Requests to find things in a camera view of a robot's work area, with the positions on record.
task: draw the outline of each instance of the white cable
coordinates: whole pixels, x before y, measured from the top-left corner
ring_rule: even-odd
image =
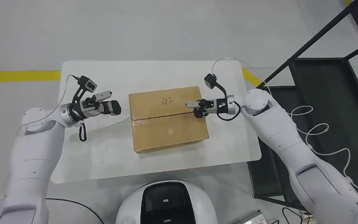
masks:
[[[72,76],[73,78],[76,79],[76,76],[74,76],[74,75],[72,75],[72,74],[70,74],[70,75],[67,76],[67,78],[66,78],[65,90],[63,91],[61,100],[60,100],[60,102],[58,103],[58,105],[55,107],[55,109],[54,109],[53,111],[51,111],[51,113],[49,113],[48,115],[46,115],[45,117],[43,117],[43,118],[41,118],[41,119],[39,119],[39,120],[36,120],[36,121],[34,121],[34,122],[29,122],[29,123],[23,124],[23,125],[21,126],[21,128],[22,128],[23,126],[25,126],[25,125],[29,125],[29,124],[32,124],[32,123],[35,123],[35,122],[39,122],[39,121],[41,121],[41,120],[43,120],[43,119],[45,119],[45,118],[48,118],[51,114],[53,114],[53,112],[56,111],[56,109],[61,105],[63,98],[65,97],[65,93],[66,93],[66,89],[67,89],[67,83],[68,83],[68,79],[70,78],[70,76]]]
[[[215,62],[215,63],[213,64],[213,66],[211,67],[211,74],[214,74],[214,66],[215,66],[215,64],[216,64],[217,62],[221,61],[221,60],[237,60],[237,61],[239,61],[239,62],[242,62],[242,63],[246,64],[247,66],[249,66],[249,68],[252,69],[252,70],[255,72],[257,78],[259,79],[259,75],[258,75],[258,73],[256,72],[256,70],[255,70],[254,68],[252,68],[251,65],[249,65],[248,63],[244,62],[243,60],[241,60],[241,59],[239,59],[239,58],[220,58],[220,59],[216,60],[216,62]],[[272,96],[272,93],[271,93],[271,90],[270,90],[270,87],[268,86],[268,84],[267,84],[265,81],[262,81],[262,82],[266,85],[266,87],[267,87],[267,89],[268,89],[268,92],[269,92],[270,95]]]
[[[301,114],[294,114],[293,112],[294,112],[295,110],[299,109],[299,108],[311,108],[311,110],[309,110],[309,111],[307,111],[307,112],[304,112],[304,113],[301,113]],[[311,113],[312,111],[313,111],[313,107],[311,107],[311,106],[298,106],[297,108],[293,109],[293,110],[291,111],[291,113],[288,113],[288,114],[290,114],[290,115],[291,115],[291,118],[292,118],[292,116],[305,115],[305,114]],[[313,133],[313,134],[311,133],[314,129],[316,129],[316,127],[319,127],[319,126],[321,126],[321,125],[326,125],[326,126],[327,126],[327,127],[325,128],[325,130],[323,130],[322,132],[319,132],[319,133]],[[348,151],[348,160],[347,160],[347,164],[346,164],[345,167],[343,168],[343,175],[344,175],[344,177],[346,177],[346,178],[348,177],[347,174],[346,174],[346,170],[347,170],[347,168],[348,168],[348,166],[349,166],[349,163],[351,162],[351,151],[349,150],[349,148],[343,148],[343,149],[341,149],[341,150],[338,150],[338,151],[332,152],[332,153],[319,153],[319,152],[316,152],[316,151],[313,149],[313,147],[308,143],[308,136],[317,136],[317,135],[320,135],[320,134],[323,134],[323,133],[327,132],[327,131],[329,130],[329,124],[327,124],[327,123],[317,124],[316,126],[314,126],[313,128],[311,128],[307,133],[301,131],[301,130],[300,130],[299,128],[297,128],[297,127],[296,127],[296,129],[297,129],[299,132],[301,132],[301,133],[303,133],[303,134],[306,135],[306,137],[305,137],[306,145],[312,150],[312,152],[314,152],[314,153],[317,154],[317,155],[320,155],[320,156],[332,156],[332,155],[335,155],[335,154],[337,154],[337,153],[340,153],[340,152],[343,152],[343,151],[347,150],[347,151]],[[358,186],[355,185],[355,184],[353,183],[353,181],[351,181],[350,183],[351,183],[354,187],[358,188]]]

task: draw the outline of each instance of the black shelf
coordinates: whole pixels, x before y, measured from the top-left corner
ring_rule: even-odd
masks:
[[[350,3],[257,88],[263,88],[267,83],[270,84],[269,82],[288,66],[295,86],[270,87],[272,95],[289,112],[301,105],[314,108],[308,115],[294,117],[294,122],[304,132],[308,132],[317,124],[328,123],[328,132],[309,137],[308,141],[320,153],[331,153],[345,147],[349,148],[351,162],[347,175],[358,183],[358,141],[355,140],[358,127],[358,80],[349,62],[358,54],[358,49],[340,58],[298,58],[350,14],[357,22],[358,1]],[[321,132],[323,129],[318,128],[316,131]],[[302,139],[305,139],[305,134],[300,133],[300,135]],[[292,191],[288,171],[283,162],[267,145],[260,140],[259,143],[262,152],[261,159],[248,162],[253,197],[305,210]],[[347,152],[321,158],[342,172],[347,163]],[[283,195],[284,201],[270,198],[277,195]]]
[[[345,58],[298,58],[289,67],[303,104],[314,108],[307,115],[311,127],[329,124],[327,133],[309,138],[310,144],[320,153],[349,148],[351,161],[358,161],[358,80],[349,61]],[[348,153],[321,158],[342,172]],[[358,181],[356,162],[350,163],[347,175],[354,182]]]

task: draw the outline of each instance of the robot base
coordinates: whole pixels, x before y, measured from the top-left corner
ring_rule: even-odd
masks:
[[[183,180],[147,184],[131,193],[119,208],[116,224],[218,224],[209,196]]]

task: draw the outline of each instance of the gray floor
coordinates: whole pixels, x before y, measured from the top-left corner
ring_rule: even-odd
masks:
[[[213,60],[237,57],[264,78],[343,9],[340,0],[63,0],[0,2],[0,71],[61,69],[66,60]],[[347,18],[310,48],[306,57],[340,57],[358,48]],[[354,67],[358,60],[352,60]],[[291,84],[288,70],[271,85]],[[21,115],[49,109],[58,82],[0,83],[0,194]],[[246,164],[50,184],[48,196],[93,208],[114,223],[123,199],[150,181],[179,178],[202,187],[219,223],[260,209],[284,221],[281,207],[254,200]],[[48,202],[50,223],[98,223],[87,210]],[[289,215],[291,223],[298,219]]]

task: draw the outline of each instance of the cable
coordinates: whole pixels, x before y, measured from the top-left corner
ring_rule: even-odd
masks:
[[[39,122],[39,121],[41,121],[41,120],[43,120],[43,119],[45,119],[45,118],[48,118],[51,114],[53,114],[53,112],[56,111],[56,109],[61,105],[63,98],[65,97],[65,93],[66,93],[66,89],[67,89],[67,83],[68,83],[68,78],[69,78],[70,76],[72,76],[73,78],[75,78],[76,80],[78,80],[78,77],[76,77],[76,76],[74,76],[74,75],[72,75],[72,74],[70,74],[70,75],[67,76],[67,78],[66,78],[65,90],[63,91],[61,100],[60,100],[60,102],[58,103],[58,105],[55,107],[55,109],[54,109],[53,111],[51,111],[51,113],[49,113],[48,115],[46,115],[45,117],[43,117],[43,118],[41,118],[41,119],[39,119],[39,120],[36,120],[36,121],[34,121],[34,122],[29,122],[29,123],[23,124],[23,125],[21,126],[21,128],[22,128],[23,126],[25,126],[25,125],[29,125],[29,124],[32,124],[32,123],[35,123],[35,122]]]
[[[285,219],[286,219],[286,222],[287,222],[288,224],[290,224],[290,222],[289,222],[289,220],[288,220],[287,217],[286,217],[285,209],[287,209],[288,211],[290,211],[290,212],[292,212],[293,214],[296,214],[298,217],[300,217],[300,220],[301,220],[301,221],[300,221],[300,224],[302,224],[302,222],[303,222],[302,217],[301,217],[299,214],[297,214],[297,213],[295,213],[294,211],[292,211],[291,209],[285,207],[285,208],[282,209],[282,214],[284,215],[284,217],[285,217]]]
[[[301,113],[301,114],[294,114],[293,112],[294,112],[295,110],[299,109],[299,108],[311,108],[311,110],[310,110],[310,111],[307,111],[307,112],[304,112],[304,113]],[[288,113],[288,114],[290,114],[290,115],[291,115],[291,118],[293,118],[292,116],[299,116],[299,115],[309,114],[309,113],[311,113],[312,111],[313,111],[313,107],[311,107],[311,106],[298,106],[297,108],[293,109],[293,110],[291,111],[291,113]],[[321,131],[321,132],[319,132],[319,133],[311,133],[313,130],[315,130],[317,127],[319,127],[319,126],[321,126],[321,125],[325,125],[325,126],[326,126],[326,128],[325,128],[323,131]],[[349,178],[348,175],[346,174],[346,170],[347,170],[347,168],[348,168],[348,166],[349,166],[349,163],[351,162],[351,151],[349,150],[349,148],[342,148],[341,150],[338,150],[338,151],[332,152],[332,153],[319,153],[319,152],[317,152],[316,150],[314,150],[313,147],[308,143],[308,136],[317,136],[317,135],[320,135],[320,134],[323,134],[323,133],[327,132],[327,131],[329,130],[329,124],[327,124],[327,123],[317,124],[316,126],[314,126],[313,128],[311,128],[307,133],[301,131],[301,130],[300,130],[299,128],[297,128],[297,127],[296,127],[296,129],[297,129],[299,132],[301,132],[301,133],[303,133],[303,134],[306,135],[306,137],[305,137],[306,145],[307,145],[315,154],[317,154],[317,155],[320,155],[320,156],[332,156],[332,155],[335,155],[335,154],[337,154],[337,153],[340,153],[340,152],[343,152],[343,151],[347,150],[347,151],[348,151],[348,160],[347,160],[347,164],[346,164],[345,167],[343,168],[343,175],[344,175],[344,177]],[[353,183],[353,181],[350,181],[350,182],[351,182],[351,184],[352,184],[355,188],[358,188],[358,186],[357,186],[355,183]]]
[[[268,86],[268,84],[267,84],[265,81],[262,81],[262,80],[259,78],[258,72],[257,72],[254,68],[252,68],[251,65],[249,65],[248,63],[246,63],[245,61],[243,61],[243,60],[241,60],[241,59],[239,59],[239,58],[220,58],[220,59],[216,60],[216,62],[214,62],[213,66],[211,67],[211,74],[214,74],[214,66],[215,66],[215,64],[216,64],[217,62],[221,61],[221,60],[237,60],[237,61],[242,62],[242,63],[246,64],[247,66],[249,66],[249,68],[252,69],[252,70],[255,72],[257,78],[258,78],[261,82],[263,82],[263,83],[266,85],[266,87],[267,87],[267,89],[268,89],[268,92],[269,92],[270,95],[272,96],[270,87]]]
[[[80,202],[75,202],[73,200],[67,200],[67,199],[61,199],[61,198],[46,198],[46,200],[61,200],[61,201],[64,201],[64,202],[71,202],[71,203],[74,203],[74,204],[79,204],[80,206],[84,206],[85,208],[87,208],[88,210],[90,210],[93,214],[95,214],[95,216],[97,216],[97,218],[100,220],[100,222],[102,224],[103,223],[103,220],[101,219],[101,217],[99,215],[97,215],[96,212],[94,212],[92,209],[90,209],[88,206],[85,206],[84,204],[81,204]]]
[[[235,118],[240,114],[240,112],[241,112],[241,106],[240,106],[240,104],[238,104],[236,101],[234,101],[234,103],[239,107],[239,112],[237,112],[237,114],[235,114],[235,116],[233,116],[232,118],[228,118],[228,119],[222,118],[218,113],[217,113],[217,116],[218,116],[221,120],[225,120],[226,122],[229,122],[229,121],[235,119]]]

